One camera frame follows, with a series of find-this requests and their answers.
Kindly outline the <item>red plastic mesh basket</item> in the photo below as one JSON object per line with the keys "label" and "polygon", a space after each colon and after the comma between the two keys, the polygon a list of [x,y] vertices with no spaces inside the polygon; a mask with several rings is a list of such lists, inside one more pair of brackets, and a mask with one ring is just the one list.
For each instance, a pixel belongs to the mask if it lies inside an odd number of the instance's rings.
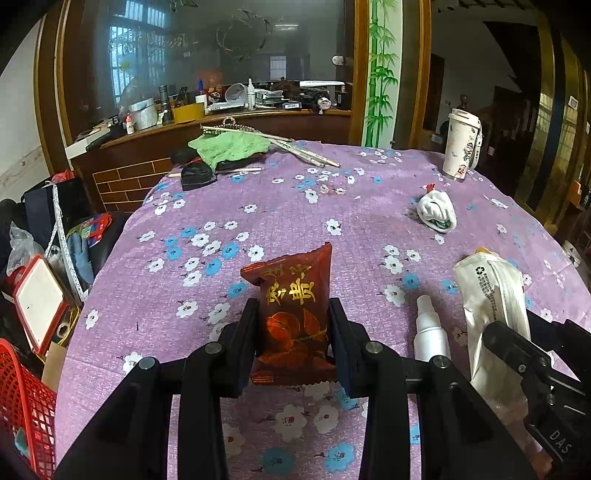
{"label": "red plastic mesh basket", "polygon": [[56,393],[30,373],[13,346],[1,340],[1,431],[40,479],[52,479]]}

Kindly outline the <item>white sock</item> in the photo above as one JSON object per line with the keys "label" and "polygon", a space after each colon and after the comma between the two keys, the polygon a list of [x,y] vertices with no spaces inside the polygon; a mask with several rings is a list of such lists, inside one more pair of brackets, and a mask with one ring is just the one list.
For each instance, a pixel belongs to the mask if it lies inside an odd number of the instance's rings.
{"label": "white sock", "polygon": [[417,204],[420,220],[431,229],[447,234],[458,224],[453,202],[446,192],[437,189],[426,193]]}

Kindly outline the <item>purple floral tablecloth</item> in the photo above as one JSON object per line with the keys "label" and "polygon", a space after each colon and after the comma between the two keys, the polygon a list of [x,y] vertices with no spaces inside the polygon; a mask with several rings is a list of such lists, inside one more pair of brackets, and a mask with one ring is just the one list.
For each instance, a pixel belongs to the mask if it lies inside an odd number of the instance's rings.
{"label": "purple floral tablecloth", "polygon": [[70,341],[56,405],[64,459],[120,381],[145,357],[188,356],[217,340],[249,299],[269,343],[254,374],[304,385],[249,385],[221,403],[233,479],[354,479],[369,403],[315,376],[329,361],[322,317],[339,299],[370,337],[411,356],[428,296],[454,363],[470,367],[458,262],[500,256],[527,309],[590,324],[590,293],[544,227],[484,175],[461,182],[421,151],[311,143],[335,168],[274,152],[245,175],[186,191],[164,176],[141,199],[97,274]]}

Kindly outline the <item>dark red snack packet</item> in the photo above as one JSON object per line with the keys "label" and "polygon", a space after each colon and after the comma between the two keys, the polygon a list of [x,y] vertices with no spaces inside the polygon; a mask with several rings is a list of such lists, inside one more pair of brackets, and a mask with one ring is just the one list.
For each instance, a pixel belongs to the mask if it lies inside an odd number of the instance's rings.
{"label": "dark red snack packet", "polygon": [[256,353],[252,383],[298,386],[332,382],[328,308],[332,244],[307,253],[252,263],[240,270],[259,287],[263,347]]}

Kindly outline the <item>white cartoon tumbler cup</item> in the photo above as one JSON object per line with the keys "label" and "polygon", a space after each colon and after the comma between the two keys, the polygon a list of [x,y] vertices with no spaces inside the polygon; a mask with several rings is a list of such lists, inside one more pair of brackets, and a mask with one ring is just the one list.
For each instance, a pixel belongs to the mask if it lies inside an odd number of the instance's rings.
{"label": "white cartoon tumbler cup", "polygon": [[453,109],[448,120],[443,173],[464,181],[468,171],[478,165],[483,142],[482,123],[476,115],[461,109]]}

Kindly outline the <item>dark blue bag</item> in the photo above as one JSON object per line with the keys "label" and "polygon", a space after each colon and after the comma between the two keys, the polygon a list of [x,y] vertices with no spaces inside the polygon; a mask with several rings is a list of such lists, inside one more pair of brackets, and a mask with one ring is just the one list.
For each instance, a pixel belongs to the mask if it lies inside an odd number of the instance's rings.
{"label": "dark blue bag", "polygon": [[[65,231],[69,231],[93,215],[80,179],[73,178],[58,183],[57,193]],[[34,240],[41,247],[46,248],[56,219],[52,186],[49,183],[39,183],[26,191],[22,200],[25,206],[28,230]]]}

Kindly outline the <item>red framed white board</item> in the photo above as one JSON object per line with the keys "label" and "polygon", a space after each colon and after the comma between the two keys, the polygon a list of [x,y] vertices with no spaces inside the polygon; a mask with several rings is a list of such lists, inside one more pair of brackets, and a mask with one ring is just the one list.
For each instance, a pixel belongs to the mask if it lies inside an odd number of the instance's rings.
{"label": "red framed white board", "polygon": [[31,258],[17,282],[14,300],[31,350],[44,357],[70,304],[43,256],[37,254]]}

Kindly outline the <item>black small pouch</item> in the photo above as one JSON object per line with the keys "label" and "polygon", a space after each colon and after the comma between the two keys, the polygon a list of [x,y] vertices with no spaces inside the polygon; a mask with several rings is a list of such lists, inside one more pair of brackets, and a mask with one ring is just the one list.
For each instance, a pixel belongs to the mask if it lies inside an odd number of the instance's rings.
{"label": "black small pouch", "polygon": [[202,161],[189,162],[180,172],[180,183],[183,191],[199,189],[215,181],[215,173],[207,163]]}

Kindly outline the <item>yellow tape roll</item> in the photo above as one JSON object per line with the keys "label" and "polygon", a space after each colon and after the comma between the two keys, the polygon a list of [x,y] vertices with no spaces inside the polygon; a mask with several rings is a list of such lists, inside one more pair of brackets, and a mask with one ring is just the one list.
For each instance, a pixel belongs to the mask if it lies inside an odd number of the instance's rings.
{"label": "yellow tape roll", "polygon": [[190,123],[204,118],[205,107],[202,103],[191,103],[175,106],[172,113],[176,124]]}

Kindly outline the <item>white spray bottle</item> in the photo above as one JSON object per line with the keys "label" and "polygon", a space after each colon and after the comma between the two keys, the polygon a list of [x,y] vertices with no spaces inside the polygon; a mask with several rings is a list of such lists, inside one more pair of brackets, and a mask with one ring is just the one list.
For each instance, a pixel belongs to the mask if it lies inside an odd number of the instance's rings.
{"label": "white spray bottle", "polygon": [[429,362],[433,357],[452,359],[449,339],[429,295],[417,298],[417,333],[414,338],[416,360]]}

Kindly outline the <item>bundle of chopsticks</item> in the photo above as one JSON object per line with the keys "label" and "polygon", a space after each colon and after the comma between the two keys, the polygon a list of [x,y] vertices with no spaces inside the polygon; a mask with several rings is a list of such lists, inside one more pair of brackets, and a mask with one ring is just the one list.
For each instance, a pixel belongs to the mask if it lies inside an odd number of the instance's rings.
{"label": "bundle of chopsticks", "polygon": [[329,159],[324,155],[315,153],[314,151],[308,150],[307,148],[297,146],[296,142],[293,139],[289,139],[286,137],[280,137],[276,135],[266,134],[256,130],[255,128],[240,125],[235,123],[235,119],[233,117],[226,117],[223,119],[221,125],[217,126],[210,126],[210,125],[202,125],[201,130],[204,134],[208,135],[216,135],[219,133],[224,132],[238,132],[241,131],[242,133],[249,134],[252,136],[265,138],[266,140],[270,141],[270,144],[273,144],[276,147],[279,147],[283,151],[287,151],[291,155],[296,156],[298,159],[303,161],[304,163],[310,164],[312,166],[321,168],[324,166],[331,166],[334,168],[341,167],[339,162]]}

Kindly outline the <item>clear plastic bag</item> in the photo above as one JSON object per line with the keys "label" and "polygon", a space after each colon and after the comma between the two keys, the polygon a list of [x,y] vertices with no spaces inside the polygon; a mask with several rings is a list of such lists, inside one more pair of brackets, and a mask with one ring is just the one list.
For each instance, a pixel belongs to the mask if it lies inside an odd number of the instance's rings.
{"label": "clear plastic bag", "polygon": [[9,242],[11,251],[6,264],[6,274],[12,275],[21,267],[26,268],[35,255],[43,255],[44,249],[33,236],[14,222],[10,224]]}

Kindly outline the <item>green cloth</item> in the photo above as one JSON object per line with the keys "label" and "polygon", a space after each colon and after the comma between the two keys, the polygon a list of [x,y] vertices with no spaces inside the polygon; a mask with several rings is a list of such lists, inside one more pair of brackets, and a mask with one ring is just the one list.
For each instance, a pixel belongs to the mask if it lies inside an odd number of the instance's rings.
{"label": "green cloth", "polygon": [[242,161],[270,150],[270,140],[249,132],[232,131],[215,135],[202,134],[188,142],[204,163],[215,170],[222,162]]}

